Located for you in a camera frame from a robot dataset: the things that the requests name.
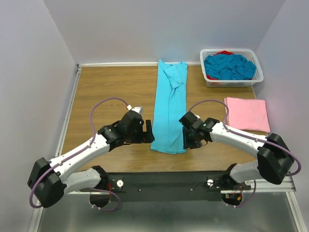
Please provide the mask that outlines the light blue t shirt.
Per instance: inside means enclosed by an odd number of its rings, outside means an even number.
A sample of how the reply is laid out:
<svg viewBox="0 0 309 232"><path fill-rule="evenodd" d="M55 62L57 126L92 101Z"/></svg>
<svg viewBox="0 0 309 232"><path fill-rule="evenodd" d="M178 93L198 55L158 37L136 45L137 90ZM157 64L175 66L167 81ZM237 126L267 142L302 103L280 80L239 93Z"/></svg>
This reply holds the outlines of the light blue t shirt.
<svg viewBox="0 0 309 232"><path fill-rule="evenodd" d="M158 62L151 150L168 154L185 153L183 126L179 122L187 111L188 64Z"/></svg>

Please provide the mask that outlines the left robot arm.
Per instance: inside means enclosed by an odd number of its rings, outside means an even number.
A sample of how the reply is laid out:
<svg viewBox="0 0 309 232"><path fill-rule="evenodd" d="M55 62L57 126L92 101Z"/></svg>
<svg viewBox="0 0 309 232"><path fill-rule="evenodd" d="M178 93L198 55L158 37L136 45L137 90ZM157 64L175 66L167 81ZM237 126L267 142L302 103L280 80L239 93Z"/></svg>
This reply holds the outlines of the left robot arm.
<svg viewBox="0 0 309 232"><path fill-rule="evenodd" d="M94 158L111 152L117 147L152 143L155 137L150 120L143 120L140 108L133 108L121 120L102 126L80 146L64 155L35 161L27 185L31 189L29 203L33 208L48 208L56 204L66 193L94 188L104 190L107 174L101 167L76 172Z"/></svg>

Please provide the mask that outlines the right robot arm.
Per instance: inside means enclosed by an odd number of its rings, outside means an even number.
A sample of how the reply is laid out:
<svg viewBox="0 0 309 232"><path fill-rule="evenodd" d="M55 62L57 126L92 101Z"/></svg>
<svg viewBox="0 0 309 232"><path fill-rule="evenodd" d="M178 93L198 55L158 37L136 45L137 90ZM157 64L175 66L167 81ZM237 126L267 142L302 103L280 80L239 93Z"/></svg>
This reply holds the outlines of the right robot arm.
<svg viewBox="0 0 309 232"><path fill-rule="evenodd" d="M295 161L277 135L250 137L247 132L232 131L223 122L213 118L202 121L197 117L182 117L179 122L183 126L186 148L199 148L202 141L217 142L233 146L255 157L255 161L231 164L224 171L218 183L227 189L234 189L245 181L257 179L280 185Z"/></svg>

